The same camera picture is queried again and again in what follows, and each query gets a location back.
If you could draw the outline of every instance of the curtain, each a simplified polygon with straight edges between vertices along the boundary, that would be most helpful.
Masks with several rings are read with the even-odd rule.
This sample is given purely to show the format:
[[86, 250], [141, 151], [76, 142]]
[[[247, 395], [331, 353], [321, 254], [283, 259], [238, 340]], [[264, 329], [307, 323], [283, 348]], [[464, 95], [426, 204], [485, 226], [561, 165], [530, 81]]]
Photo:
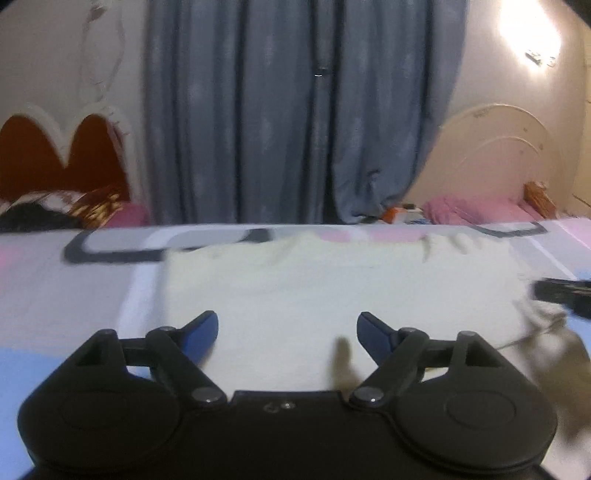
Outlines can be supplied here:
[[379, 216], [420, 172], [466, 0], [152, 0], [147, 134], [161, 223]]

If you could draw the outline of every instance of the bedspread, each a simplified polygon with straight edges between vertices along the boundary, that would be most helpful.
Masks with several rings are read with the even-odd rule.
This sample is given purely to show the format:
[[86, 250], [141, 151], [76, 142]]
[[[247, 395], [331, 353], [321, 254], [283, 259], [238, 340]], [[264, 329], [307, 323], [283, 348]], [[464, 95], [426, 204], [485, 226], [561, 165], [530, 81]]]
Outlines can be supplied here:
[[[547, 234], [509, 240], [536, 274], [574, 279], [591, 270], [591, 221], [543, 225]], [[239, 241], [255, 228], [266, 229], [269, 239], [308, 230], [336, 242], [413, 241], [426, 233], [483, 235], [467, 226], [445, 225], [189, 225], [97, 231], [87, 248], [200, 247]], [[16, 431], [16, 413], [67, 355], [101, 328], [115, 328], [125, 338], [143, 336], [162, 324], [163, 263], [71, 265], [63, 261], [62, 252], [76, 235], [59, 231], [0, 236], [0, 479], [17, 478], [30, 467]], [[557, 405], [559, 432], [544, 465], [558, 478], [586, 479], [591, 475], [591, 372], [580, 339], [559, 328], [503, 353]]]

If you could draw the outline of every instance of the headboard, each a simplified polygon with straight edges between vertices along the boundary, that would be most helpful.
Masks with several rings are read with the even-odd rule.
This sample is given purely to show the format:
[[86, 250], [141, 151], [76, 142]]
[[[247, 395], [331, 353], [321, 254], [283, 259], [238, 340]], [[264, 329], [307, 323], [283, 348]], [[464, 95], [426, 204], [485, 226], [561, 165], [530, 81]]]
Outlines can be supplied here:
[[443, 125], [405, 201], [423, 205], [444, 194], [520, 200], [531, 180], [546, 183], [558, 206], [566, 201], [564, 162], [544, 126], [520, 108], [487, 105]]
[[50, 121], [48, 126], [44, 123], [15, 114], [1, 126], [0, 199], [14, 201], [29, 192], [54, 190], [87, 193], [117, 185], [121, 199], [129, 200], [119, 161], [124, 151], [119, 129], [104, 117], [90, 114], [64, 139]]

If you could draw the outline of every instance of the screw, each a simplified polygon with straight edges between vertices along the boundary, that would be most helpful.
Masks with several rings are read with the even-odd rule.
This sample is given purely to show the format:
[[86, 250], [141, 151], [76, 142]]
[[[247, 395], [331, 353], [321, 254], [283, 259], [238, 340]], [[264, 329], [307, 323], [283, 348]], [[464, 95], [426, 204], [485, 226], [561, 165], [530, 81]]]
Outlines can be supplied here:
[[359, 387], [353, 395], [364, 403], [376, 403], [384, 397], [384, 392], [377, 387]]
[[191, 392], [191, 396], [199, 403], [217, 402], [223, 397], [223, 392], [216, 387], [199, 387]]

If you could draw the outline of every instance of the wall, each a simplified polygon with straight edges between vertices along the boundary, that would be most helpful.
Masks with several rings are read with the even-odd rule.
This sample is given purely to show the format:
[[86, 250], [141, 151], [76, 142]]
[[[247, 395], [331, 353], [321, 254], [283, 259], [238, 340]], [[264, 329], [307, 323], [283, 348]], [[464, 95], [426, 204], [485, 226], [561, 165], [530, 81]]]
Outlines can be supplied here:
[[564, 158], [565, 190], [579, 163], [584, 122], [583, 41], [576, 15], [560, 0], [540, 0], [561, 39], [555, 67], [538, 67], [501, 35], [504, 2], [470, 0], [462, 65], [448, 116], [487, 103], [518, 106], [548, 129]]
[[585, 100], [585, 124], [581, 139], [579, 169], [574, 181], [569, 212], [574, 215], [591, 216], [591, 28], [580, 22], [585, 49], [587, 95]]
[[[128, 181], [134, 199], [143, 201], [147, 199], [141, 159], [145, 153], [143, 84], [149, 0], [119, 1], [111, 8], [122, 8], [125, 51], [106, 103], [117, 107], [131, 124], [140, 160], [127, 165]], [[15, 0], [0, 13], [0, 122], [33, 103], [65, 131], [92, 100], [87, 72], [82, 72], [79, 89], [82, 32], [89, 10], [89, 0]], [[89, 37], [97, 77], [110, 71], [116, 59], [113, 42], [118, 37], [108, 15], [104, 22], [110, 26], [93, 29]]]

